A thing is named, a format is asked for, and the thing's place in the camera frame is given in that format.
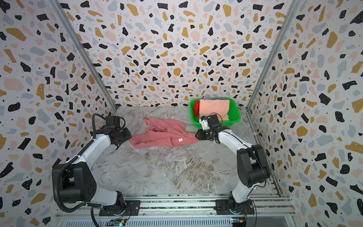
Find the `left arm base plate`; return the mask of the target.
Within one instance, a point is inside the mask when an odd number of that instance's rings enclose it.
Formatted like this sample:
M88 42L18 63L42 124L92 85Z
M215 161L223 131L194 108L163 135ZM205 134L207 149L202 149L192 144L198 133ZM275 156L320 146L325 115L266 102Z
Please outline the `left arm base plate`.
M99 211L101 217L124 217L138 216L141 201L122 201L117 202L113 206L103 207Z

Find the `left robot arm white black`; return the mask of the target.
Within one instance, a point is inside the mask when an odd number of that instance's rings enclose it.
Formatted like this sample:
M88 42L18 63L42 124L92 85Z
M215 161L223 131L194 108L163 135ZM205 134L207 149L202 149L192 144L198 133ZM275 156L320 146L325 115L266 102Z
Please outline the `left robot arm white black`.
M54 200L61 211L75 212L83 206L100 208L109 215L126 212L126 202L119 191L97 185L91 169L102 152L111 145L120 147L132 137L127 128L103 128L73 158L52 169Z

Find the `dusty pink t shirt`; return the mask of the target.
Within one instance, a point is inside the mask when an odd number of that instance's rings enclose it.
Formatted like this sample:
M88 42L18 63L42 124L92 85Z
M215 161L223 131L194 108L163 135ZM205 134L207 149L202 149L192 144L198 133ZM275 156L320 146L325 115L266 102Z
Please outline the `dusty pink t shirt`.
M194 133L186 131L186 125L173 119L143 118L148 126L144 134L133 135L130 144L135 149L152 147L179 147L199 142Z

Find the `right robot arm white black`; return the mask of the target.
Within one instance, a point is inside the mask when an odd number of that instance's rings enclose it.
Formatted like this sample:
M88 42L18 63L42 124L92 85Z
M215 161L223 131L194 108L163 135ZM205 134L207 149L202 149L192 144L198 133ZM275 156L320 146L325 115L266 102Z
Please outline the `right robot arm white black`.
M239 182L230 192L225 212L240 214L249 212L250 195L257 187L265 187L270 178L267 157L261 145L253 145L235 135L227 126L213 129L199 129L195 137L200 141L215 141L226 145L237 159Z

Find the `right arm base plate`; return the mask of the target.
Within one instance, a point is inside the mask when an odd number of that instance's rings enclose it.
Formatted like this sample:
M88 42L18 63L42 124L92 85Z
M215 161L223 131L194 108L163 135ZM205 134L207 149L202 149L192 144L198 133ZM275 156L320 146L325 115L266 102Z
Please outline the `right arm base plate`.
M214 210L217 215L254 215L253 201L248 199L242 203L235 203L232 200L215 200Z

